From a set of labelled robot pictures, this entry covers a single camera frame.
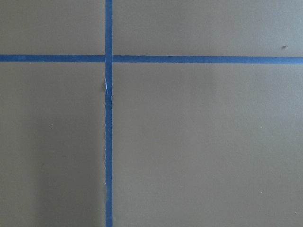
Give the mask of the brown paper table cover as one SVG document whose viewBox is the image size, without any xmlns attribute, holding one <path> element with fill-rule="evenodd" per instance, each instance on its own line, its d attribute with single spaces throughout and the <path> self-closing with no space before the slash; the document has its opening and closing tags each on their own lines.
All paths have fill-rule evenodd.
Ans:
<svg viewBox="0 0 303 227">
<path fill-rule="evenodd" d="M 115 0 L 115 55 L 301 57 L 300 0 Z M 0 65 L 0 224 L 102 227 L 105 64 Z M 300 227 L 303 67 L 113 64 L 115 227 Z"/>
</svg>

